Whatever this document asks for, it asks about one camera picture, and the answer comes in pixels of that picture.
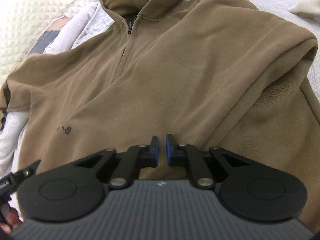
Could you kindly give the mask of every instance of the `metal screw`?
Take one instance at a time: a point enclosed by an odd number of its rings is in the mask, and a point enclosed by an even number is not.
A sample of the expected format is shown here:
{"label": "metal screw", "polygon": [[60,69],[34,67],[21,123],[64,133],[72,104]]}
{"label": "metal screw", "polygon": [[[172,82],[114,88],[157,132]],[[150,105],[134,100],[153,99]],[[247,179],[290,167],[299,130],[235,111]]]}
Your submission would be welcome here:
{"label": "metal screw", "polygon": [[115,178],[112,179],[110,183],[112,186],[123,186],[127,181],[124,178]]}
{"label": "metal screw", "polygon": [[210,178],[201,178],[201,179],[198,179],[198,184],[200,186],[211,186],[213,184],[213,180],[210,179]]}

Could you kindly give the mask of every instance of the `human hand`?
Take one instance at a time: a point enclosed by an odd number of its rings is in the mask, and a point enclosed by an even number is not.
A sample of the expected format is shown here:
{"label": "human hand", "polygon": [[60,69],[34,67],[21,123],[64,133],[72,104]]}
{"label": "human hand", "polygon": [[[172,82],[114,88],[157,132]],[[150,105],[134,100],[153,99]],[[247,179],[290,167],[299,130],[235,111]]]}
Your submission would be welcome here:
{"label": "human hand", "polygon": [[0,227],[7,234],[12,230],[15,230],[22,223],[22,221],[19,219],[18,211],[12,207],[10,207],[6,220],[9,225],[0,223]]}

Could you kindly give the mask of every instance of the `brown fabric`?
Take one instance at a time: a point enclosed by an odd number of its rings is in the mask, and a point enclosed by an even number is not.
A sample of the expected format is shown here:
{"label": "brown fabric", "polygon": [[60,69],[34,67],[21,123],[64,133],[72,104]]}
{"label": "brown fabric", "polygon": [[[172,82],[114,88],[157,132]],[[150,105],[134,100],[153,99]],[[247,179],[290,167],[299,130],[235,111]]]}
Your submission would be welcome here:
{"label": "brown fabric", "polygon": [[[315,36],[248,0],[100,2],[115,20],[106,32],[8,77],[8,111],[30,109],[19,167],[41,159],[43,172],[158,135],[159,167],[141,177],[181,178],[165,165],[172,133],[297,176],[308,189],[302,220],[320,229],[320,107],[306,78]],[[134,13],[128,34],[123,17]]]}

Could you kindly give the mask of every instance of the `zipper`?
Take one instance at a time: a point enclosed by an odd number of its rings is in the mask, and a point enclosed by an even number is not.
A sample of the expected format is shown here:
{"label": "zipper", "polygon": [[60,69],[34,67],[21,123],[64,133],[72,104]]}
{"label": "zipper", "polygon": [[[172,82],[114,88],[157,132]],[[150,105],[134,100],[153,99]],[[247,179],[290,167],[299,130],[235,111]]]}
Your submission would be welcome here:
{"label": "zipper", "polygon": [[136,20],[137,17],[135,17],[133,20],[127,20],[127,24],[128,24],[128,27],[129,27],[129,30],[128,30],[128,34],[131,33],[132,31],[132,26],[134,24],[134,21]]}

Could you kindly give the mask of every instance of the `brown jacket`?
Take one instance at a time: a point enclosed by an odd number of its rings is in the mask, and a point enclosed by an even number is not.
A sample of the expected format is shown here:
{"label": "brown jacket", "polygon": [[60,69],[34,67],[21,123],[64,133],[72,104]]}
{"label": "brown jacket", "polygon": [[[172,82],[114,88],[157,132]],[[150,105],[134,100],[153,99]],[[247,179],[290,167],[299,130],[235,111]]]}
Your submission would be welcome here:
{"label": "brown jacket", "polygon": [[[0,107],[30,110],[19,167],[41,159],[43,172],[172,133],[297,176],[301,218],[320,229],[320,107],[306,78],[315,36],[248,0],[100,2],[115,20],[106,32],[29,58],[3,86]],[[182,176],[164,155],[141,174]]]}

